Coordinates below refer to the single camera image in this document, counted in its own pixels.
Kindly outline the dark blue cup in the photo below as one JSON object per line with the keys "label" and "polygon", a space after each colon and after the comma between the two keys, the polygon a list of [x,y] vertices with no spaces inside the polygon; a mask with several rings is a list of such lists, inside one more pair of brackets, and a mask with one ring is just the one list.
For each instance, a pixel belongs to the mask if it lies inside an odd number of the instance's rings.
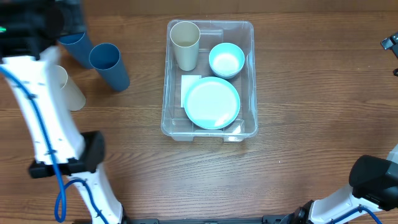
{"label": "dark blue cup", "polygon": [[124,91],[130,79],[119,49],[111,43],[96,45],[89,54],[91,66],[114,91]]}
{"label": "dark blue cup", "polygon": [[93,68],[89,61],[93,44],[86,32],[66,35],[60,37],[58,41],[82,67],[87,69]]}

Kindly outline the cream cup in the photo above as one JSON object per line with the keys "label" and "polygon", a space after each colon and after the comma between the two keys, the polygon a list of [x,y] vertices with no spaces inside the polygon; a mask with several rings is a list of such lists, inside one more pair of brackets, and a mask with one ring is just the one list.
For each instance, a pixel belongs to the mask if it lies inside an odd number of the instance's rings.
{"label": "cream cup", "polygon": [[68,109],[70,111],[81,110],[86,104],[84,94],[63,67],[56,65],[55,68]]}
{"label": "cream cup", "polygon": [[178,66],[183,71],[193,70],[197,65],[200,29],[189,21],[176,23],[170,31],[170,39]]}

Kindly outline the dark blue cup front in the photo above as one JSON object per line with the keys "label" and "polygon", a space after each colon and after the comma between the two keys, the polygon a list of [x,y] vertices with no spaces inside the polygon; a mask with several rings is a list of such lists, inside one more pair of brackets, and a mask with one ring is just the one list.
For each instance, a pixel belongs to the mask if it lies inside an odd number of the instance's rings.
{"label": "dark blue cup front", "polygon": [[119,49],[111,43],[96,45],[89,54],[91,66],[114,91],[124,91],[130,79]]}

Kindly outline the cream cup front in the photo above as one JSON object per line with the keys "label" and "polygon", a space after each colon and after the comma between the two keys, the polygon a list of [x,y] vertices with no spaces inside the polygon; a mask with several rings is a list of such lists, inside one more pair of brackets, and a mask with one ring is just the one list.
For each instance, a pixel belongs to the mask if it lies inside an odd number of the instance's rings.
{"label": "cream cup front", "polygon": [[178,66],[183,71],[193,70],[197,65],[200,29],[189,21],[176,23],[170,31],[170,39]]}

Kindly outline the light blue bowl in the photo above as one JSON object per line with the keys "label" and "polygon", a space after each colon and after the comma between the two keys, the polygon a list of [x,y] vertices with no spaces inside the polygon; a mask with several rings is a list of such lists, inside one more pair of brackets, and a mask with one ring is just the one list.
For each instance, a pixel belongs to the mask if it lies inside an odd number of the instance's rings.
{"label": "light blue bowl", "polygon": [[212,72],[239,73],[244,67],[245,55],[239,46],[224,42],[210,50],[208,60]]}

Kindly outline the light blue plate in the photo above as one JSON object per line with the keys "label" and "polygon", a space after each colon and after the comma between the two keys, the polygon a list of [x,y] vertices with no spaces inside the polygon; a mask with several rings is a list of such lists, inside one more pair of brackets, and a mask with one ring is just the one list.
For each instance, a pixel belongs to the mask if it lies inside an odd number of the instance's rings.
{"label": "light blue plate", "polygon": [[230,125],[240,111],[240,96],[228,81],[218,77],[201,78],[188,88],[183,107],[196,126],[223,129]]}

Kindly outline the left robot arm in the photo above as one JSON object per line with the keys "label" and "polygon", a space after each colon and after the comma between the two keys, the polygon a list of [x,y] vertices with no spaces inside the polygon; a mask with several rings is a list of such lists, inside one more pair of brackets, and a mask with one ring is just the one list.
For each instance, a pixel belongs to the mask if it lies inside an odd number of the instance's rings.
{"label": "left robot arm", "polygon": [[104,136],[99,131],[79,132],[56,71],[60,59],[57,40],[85,29],[80,1],[2,1],[1,74],[16,97],[34,143],[30,176],[57,178],[56,220],[64,221],[66,189],[74,185],[93,223],[128,223],[104,171]]}

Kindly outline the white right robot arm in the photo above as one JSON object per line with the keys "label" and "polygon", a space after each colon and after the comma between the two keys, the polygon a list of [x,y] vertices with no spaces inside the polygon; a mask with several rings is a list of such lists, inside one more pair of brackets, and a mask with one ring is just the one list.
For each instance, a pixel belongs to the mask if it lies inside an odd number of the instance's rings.
{"label": "white right robot arm", "polygon": [[349,183],[330,196],[309,201],[282,223],[348,223],[369,214],[397,208],[397,148],[381,159],[363,155],[353,165]]}

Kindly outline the clear plastic storage bin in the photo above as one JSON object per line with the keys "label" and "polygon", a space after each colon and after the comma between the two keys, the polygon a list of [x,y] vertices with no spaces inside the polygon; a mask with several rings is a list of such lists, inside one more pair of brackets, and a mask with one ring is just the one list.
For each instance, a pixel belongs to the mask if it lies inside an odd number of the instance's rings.
{"label": "clear plastic storage bin", "polygon": [[[193,141],[195,137],[223,138],[225,142],[240,142],[254,137],[258,132],[256,59],[254,27],[249,21],[192,20],[200,29],[197,66],[189,72],[178,67],[172,49],[170,31],[180,22],[172,20],[167,25],[165,53],[164,95],[162,103],[161,130],[176,141]],[[181,107],[181,84],[183,75],[211,77],[209,54],[217,44],[230,42],[239,46],[245,54],[243,69],[228,81],[239,93],[240,110],[237,118],[227,127],[206,130],[189,120]]]}

